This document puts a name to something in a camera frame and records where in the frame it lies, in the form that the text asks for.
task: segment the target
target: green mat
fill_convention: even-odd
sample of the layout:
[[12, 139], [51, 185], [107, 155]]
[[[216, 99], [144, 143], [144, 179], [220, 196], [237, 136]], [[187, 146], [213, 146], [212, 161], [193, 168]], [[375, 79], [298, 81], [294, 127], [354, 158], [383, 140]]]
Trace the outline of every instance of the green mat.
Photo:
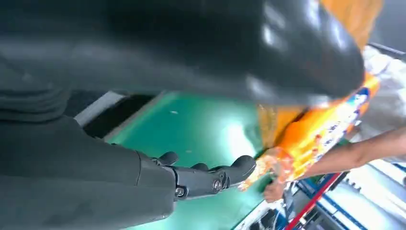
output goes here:
[[[140, 150], [151, 157], [166, 151], [179, 155], [178, 166], [203, 162], [230, 165], [242, 155], [256, 156], [262, 141], [254, 104], [167, 93], [116, 132], [110, 143]], [[130, 229], [229, 230], [262, 200], [268, 178], [246, 192], [235, 188], [218, 195], [177, 202], [167, 219]]]

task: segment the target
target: robotic arm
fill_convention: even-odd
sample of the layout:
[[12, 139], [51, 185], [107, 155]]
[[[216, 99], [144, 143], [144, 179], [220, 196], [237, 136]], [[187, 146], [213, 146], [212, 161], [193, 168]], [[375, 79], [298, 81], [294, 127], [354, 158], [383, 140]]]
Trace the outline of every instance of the robotic arm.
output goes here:
[[317, 104], [363, 80], [352, 38], [316, 0], [4, 1], [0, 228], [118, 229], [169, 216], [255, 167], [175, 167], [88, 137], [68, 89], [182, 90]]

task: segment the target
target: screw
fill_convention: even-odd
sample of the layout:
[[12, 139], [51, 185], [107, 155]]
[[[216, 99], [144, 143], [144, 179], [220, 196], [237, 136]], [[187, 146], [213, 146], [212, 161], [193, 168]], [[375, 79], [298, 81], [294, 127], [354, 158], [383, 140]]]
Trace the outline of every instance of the screw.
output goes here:
[[215, 191], [220, 191], [220, 189], [221, 189], [221, 182], [219, 181], [219, 180], [215, 180], [214, 182], [213, 182], [213, 189], [215, 190]]
[[182, 197], [185, 194], [185, 190], [183, 188], [176, 188], [175, 189], [175, 196]]

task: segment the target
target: human arm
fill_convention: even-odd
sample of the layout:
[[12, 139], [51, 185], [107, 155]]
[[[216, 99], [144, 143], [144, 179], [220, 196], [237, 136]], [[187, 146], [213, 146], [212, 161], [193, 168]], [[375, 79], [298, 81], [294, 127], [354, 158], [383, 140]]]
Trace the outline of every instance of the human arm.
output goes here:
[[[406, 154], [406, 127], [382, 133], [376, 137], [357, 143], [340, 146], [327, 152], [299, 179], [326, 173], [336, 173], [358, 168], [366, 163], [385, 157]], [[265, 188], [264, 196], [268, 202], [281, 198], [283, 183], [275, 183]]]

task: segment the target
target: red rod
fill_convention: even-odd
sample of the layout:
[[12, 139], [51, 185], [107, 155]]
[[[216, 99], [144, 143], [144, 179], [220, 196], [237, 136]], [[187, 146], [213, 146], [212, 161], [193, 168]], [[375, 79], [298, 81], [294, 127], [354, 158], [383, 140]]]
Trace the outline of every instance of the red rod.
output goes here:
[[313, 198], [309, 201], [309, 203], [307, 203], [307, 205], [302, 209], [302, 211], [300, 211], [300, 213], [286, 226], [285, 230], [292, 230], [296, 226], [296, 224], [299, 223], [300, 218], [304, 216], [308, 211], [312, 210], [317, 200], [330, 187], [330, 185], [336, 181], [336, 179], [340, 175], [341, 175], [340, 172], [334, 174], [333, 177], [330, 178], [330, 180], [327, 181], [327, 183], [320, 188], [320, 190], [316, 193], [316, 195], [313, 196]]

